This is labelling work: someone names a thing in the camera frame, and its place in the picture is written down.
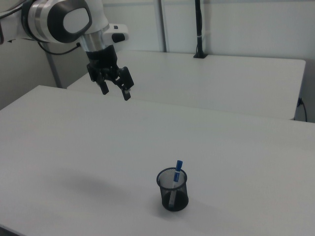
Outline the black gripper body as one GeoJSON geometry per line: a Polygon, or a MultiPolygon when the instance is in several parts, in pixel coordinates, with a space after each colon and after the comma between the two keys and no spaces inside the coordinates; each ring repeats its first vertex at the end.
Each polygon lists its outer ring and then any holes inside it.
{"type": "Polygon", "coordinates": [[[121,83],[120,68],[117,66],[117,54],[113,45],[95,52],[87,52],[89,64],[87,65],[91,81],[109,80],[121,83]]]}

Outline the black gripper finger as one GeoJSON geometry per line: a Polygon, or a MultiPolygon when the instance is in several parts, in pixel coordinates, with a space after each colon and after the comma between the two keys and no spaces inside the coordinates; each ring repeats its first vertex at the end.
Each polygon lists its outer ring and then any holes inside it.
{"type": "Polygon", "coordinates": [[[115,79],[116,85],[121,89],[124,100],[131,98],[130,89],[134,86],[133,79],[127,67],[118,69],[118,77],[115,79]]]}
{"type": "Polygon", "coordinates": [[[102,75],[100,75],[98,78],[98,85],[103,95],[106,95],[109,92],[105,78],[102,75]]]}

